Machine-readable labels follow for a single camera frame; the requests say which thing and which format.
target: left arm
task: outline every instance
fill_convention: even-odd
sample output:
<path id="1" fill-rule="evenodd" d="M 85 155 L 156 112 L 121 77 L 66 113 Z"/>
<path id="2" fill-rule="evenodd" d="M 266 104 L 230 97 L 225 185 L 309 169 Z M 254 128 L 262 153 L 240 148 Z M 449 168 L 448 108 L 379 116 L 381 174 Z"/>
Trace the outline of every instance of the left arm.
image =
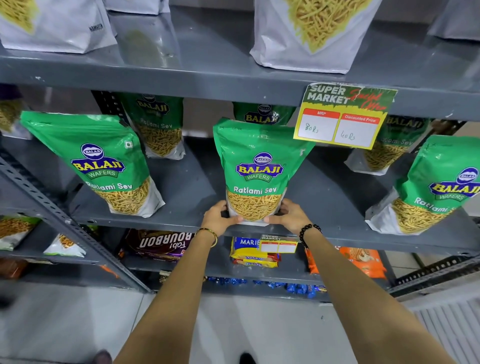
<path id="1" fill-rule="evenodd" d="M 221 217 L 226 208 L 225 201 L 211 207 L 205 213 L 202 227 L 220 236 L 228 226 L 239 223 L 239 216 Z M 206 230 L 195 235 L 123 345 L 115 364 L 188 363 L 205 266 L 214 241 L 213 234 Z"/>

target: blank price tag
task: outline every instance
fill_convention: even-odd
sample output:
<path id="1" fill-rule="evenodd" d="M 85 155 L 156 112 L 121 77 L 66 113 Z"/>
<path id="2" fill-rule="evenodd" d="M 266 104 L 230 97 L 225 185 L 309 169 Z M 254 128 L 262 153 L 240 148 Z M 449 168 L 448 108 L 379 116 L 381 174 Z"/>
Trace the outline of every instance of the blank price tag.
<path id="1" fill-rule="evenodd" d="M 371 149 L 395 95 L 391 89 L 310 84 L 293 137 Z"/>

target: right arm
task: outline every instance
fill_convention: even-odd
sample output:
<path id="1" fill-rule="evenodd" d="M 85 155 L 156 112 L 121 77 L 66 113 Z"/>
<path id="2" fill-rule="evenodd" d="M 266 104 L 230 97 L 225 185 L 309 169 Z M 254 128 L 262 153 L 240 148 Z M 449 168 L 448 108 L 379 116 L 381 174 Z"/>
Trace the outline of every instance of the right arm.
<path id="1" fill-rule="evenodd" d="M 311 224 L 299 205 L 282 201 L 282 216 L 265 222 L 282 224 L 294 234 Z M 315 228 L 303 236 L 328 289 L 333 306 L 360 364 L 454 364 L 437 340 L 402 304 L 349 262 Z"/>

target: hand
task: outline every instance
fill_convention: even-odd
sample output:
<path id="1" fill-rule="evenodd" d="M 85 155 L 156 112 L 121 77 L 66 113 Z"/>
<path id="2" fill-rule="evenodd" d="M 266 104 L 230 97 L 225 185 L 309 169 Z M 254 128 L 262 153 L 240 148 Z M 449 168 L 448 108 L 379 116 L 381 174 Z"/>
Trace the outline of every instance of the hand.
<path id="1" fill-rule="evenodd" d="M 202 221 L 202 228 L 213 230 L 218 236 L 223 235 L 225 230 L 230 225 L 238 224 L 243 221 L 242 216 L 233 216 L 231 218 L 223 218 L 222 211 L 227 209 L 227 202 L 225 200 L 218 201 L 210 210 L 205 212 L 204 220 Z"/>
<path id="2" fill-rule="evenodd" d="M 282 216 L 266 216 L 264 221 L 269 224 L 281 224 L 294 234 L 300 234 L 301 229 L 312 222 L 303 212 L 299 204 L 295 204 L 292 200 L 284 198 L 280 206 Z"/>

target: left hand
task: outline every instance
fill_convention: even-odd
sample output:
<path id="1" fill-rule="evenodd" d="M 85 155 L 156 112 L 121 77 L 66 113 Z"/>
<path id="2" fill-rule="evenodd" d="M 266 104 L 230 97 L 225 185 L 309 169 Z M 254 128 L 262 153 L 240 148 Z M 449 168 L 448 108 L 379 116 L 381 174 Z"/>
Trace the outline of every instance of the left hand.
<path id="1" fill-rule="evenodd" d="M 207 212 L 205 212 L 201 227 L 213 230 L 218 236 L 220 236 L 223 235 L 229 226 L 243 221 L 242 216 L 223 218 L 221 212 L 225 211 L 226 209 L 227 202 L 225 200 L 218 201 Z"/>

